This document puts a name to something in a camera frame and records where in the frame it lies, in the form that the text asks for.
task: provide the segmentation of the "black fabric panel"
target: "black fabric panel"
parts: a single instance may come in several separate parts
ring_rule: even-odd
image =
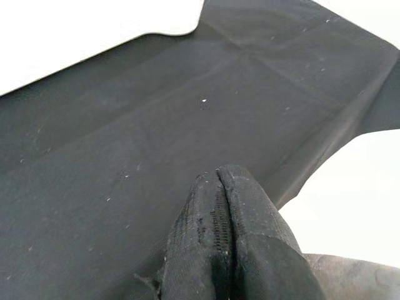
[[[400,128],[400,62],[383,84],[368,114],[362,121],[359,133]]]
[[[0,298],[145,299],[197,174],[241,164],[281,207],[367,113],[388,126],[397,59],[310,1],[218,0],[3,96]]]

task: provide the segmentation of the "black felt material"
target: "black felt material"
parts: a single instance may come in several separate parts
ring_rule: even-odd
[[[399,127],[398,50],[306,0],[212,0],[0,99],[0,298],[145,299],[197,174],[280,208],[359,133]]]

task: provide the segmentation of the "frayed edge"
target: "frayed edge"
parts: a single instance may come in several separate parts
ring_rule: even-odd
[[[161,281],[157,278],[142,277],[136,273],[133,274],[134,279],[140,281],[147,286],[153,293],[154,300],[161,300]]]

